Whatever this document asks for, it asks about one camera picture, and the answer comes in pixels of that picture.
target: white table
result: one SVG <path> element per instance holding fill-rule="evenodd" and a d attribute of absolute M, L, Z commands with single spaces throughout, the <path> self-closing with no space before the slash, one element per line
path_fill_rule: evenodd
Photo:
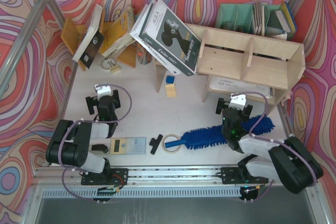
<path fill-rule="evenodd" d="M 187 150 L 185 146 L 182 146 L 175 154 L 166 153 L 159 146 L 155 155 L 150 154 L 152 147 L 149 146 L 149 141 L 152 137 L 157 138 L 159 134 L 165 136 L 173 133 L 181 136 L 192 129 L 221 124 L 221 116 L 217 115 L 215 110 L 218 98 L 225 96 L 209 93 L 205 103 L 202 103 L 207 77 L 187 77 L 181 74 L 175 77 L 174 81 L 177 97 L 167 98 L 164 87 L 160 89 L 160 93 L 155 91 L 153 62 L 145 66 L 137 62 L 134 69 L 120 64 L 121 71 L 112 74 L 109 70 L 103 70 L 99 66 L 102 59 L 101 56 L 97 56 L 91 68 L 85 72 L 78 68 L 64 118 L 74 121 L 80 118 L 94 118 L 94 115 L 89 114 L 85 97 L 96 95 L 93 88 L 95 84 L 108 82 L 126 88 L 132 95 L 133 107 L 130 114 L 119 122 L 113 137 L 147 137 L 146 154 L 105 155 L 104 157 L 110 160 L 111 165 L 237 164 L 246 156 L 232 151 L 227 144 L 201 150 Z M 121 108 L 116 109 L 116 114 L 120 118 L 126 113 L 130 103 L 123 91 L 119 90 L 119 96 Z M 254 101 L 248 101 L 248 103 L 254 106 L 251 116 L 262 114 L 263 103 Z M 285 138 L 278 110 L 274 109 L 269 116 L 276 127 L 265 136 L 274 139 Z M 110 147 L 110 140 L 96 140 L 95 143 L 106 143 Z"/>

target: black clip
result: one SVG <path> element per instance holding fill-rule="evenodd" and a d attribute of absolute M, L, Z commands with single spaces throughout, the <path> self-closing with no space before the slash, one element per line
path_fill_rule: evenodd
<path fill-rule="evenodd" d="M 157 139 L 152 138 L 151 141 L 149 142 L 149 145 L 153 147 L 152 150 L 151 150 L 151 154 L 152 154 L 152 155 L 155 154 L 155 152 L 156 152 L 156 150 L 157 150 L 157 148 L 158 148 L 158 146 L 159 146 L 159 144 L 160 144 L 162 138 L 163 138 L 163 135 L 160 134 L 160 135 L 157 137 Z"/>

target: metal ring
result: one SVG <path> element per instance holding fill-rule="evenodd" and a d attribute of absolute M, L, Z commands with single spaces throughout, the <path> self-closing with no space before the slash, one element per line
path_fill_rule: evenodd
<path fill-rule="evenodd" d="M 168 150 L 166 149 L 166 147 L 164 146 L 164 141 L 165 141 L 165 139 L 166 139 L 167 137 L 170 137 L 170 136 L 174 136 L 174 137 L 176 137 L 178 140 L 180 140 L 181 138 L 180 138 L 179 136 L 175 135 L 175 134 L 168 134 L 168 135 L 166 135 L 166 136 L 164 136 L 164 137 L 162 138 L 161 144 L 162 144 L 162 148 L 163 148 L 163 150 L 164 150 L 165 152 L 167 152 L 167 153 L 173 154 L 173 153 L 178 152 L 178 151 L 182 148 L 182 145 L 180 145 L 180 146 L 179 146 L 176 150 L 174 150 L 174 151 L 168 151 Z"/>

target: book spine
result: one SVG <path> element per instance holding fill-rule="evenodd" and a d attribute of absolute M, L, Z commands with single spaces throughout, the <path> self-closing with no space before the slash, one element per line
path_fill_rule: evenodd
<path fill-rule="evenodd" d="M 173 64 L 176 68 L 178 68 L 186 76 L 194 75 L 194 73 L 192 73 L 187 66 L 185 66 L 182 62 L 176 60 L 173 55 L 171 55 L 165 48 L 161 47 L 148 34 L 143 33 L 140 35 L 140 38 L 142 38 L 145 42 L 147 42 L 150 47 L 155 49 L 160 55 L 162 55 L 166 60 L 168 60 L 171 64 Z"/>
<path fill-rule="evenodd" d="M 161 54 L 159 54 L 155 49 L 153 49 L 146 41 L 141 39 L 138 34 L 131 33 L 132 37 L 139 42 L 141 46 L 143 46 L 155 59 L 158 60 L 159 63 L 161 63 L 170 73 L 177 76 L 178 74 L 181 74 L 181 72 L 172 65 L 168 60 L 163 58 Z"/>

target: wooden leg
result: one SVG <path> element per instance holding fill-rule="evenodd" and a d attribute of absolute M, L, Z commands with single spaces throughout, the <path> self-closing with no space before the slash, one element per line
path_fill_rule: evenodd
<path fill-rule="evenodd" d="M 203 93 L 202 102 L 205 102 L 206 95 L 208 94 L 208 88 L 209 88 L 210 80 L 211 80 L 211 76 L 208 76 L 208 79 L 206 81 L 206 86 L 205 86 L 205 89 L 204 89 L 204 93 Z"/>
<path fill-rule="evenodd" d="M 164 76 L 166 74 L 166 68 L 162 65 L 157 65 L 154 61 L 154 71 L 155 71 L 155 90 L 159 93 Z"/>

